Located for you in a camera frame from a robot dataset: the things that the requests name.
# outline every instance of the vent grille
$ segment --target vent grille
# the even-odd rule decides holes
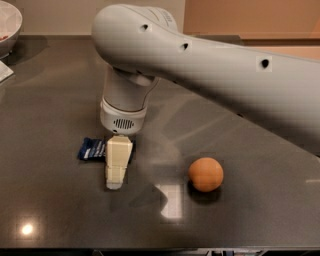
[[[119,129],[130,129],[134,126],[134,123],[127,119],[117,119],[113,123]]]

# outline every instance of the white bowl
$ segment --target white bowl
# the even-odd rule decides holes
[[[13,5],[0,1],[0,59],[6,57],[16,43],[22,25],[21,12]]]

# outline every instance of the white wall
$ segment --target white wall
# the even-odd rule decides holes
[[[21,35],[90,35],[97,12],[111,4],[161,7],[183,31],[185,0],[5,0],[23,15]]]

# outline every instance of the tabletop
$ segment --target tabletop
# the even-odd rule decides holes
[[[162,80],[111,191],[104,162],[77,158],[85,137],[111,136],[99,117],[105,63],[90,37],[21,36],[7,62],[0,248],[319,247],[317,157]],[[210,193],[188,180],[200,157],[224,169]]]

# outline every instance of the background wall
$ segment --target background wall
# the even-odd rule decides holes
[[[319,0],[186,0],[184,32],[320,38]]]
[[[23,15],[21,35],[90,35],[97,12],[111,4],[134,4],[167,9],[182,32],[185,0],[5,0]]]

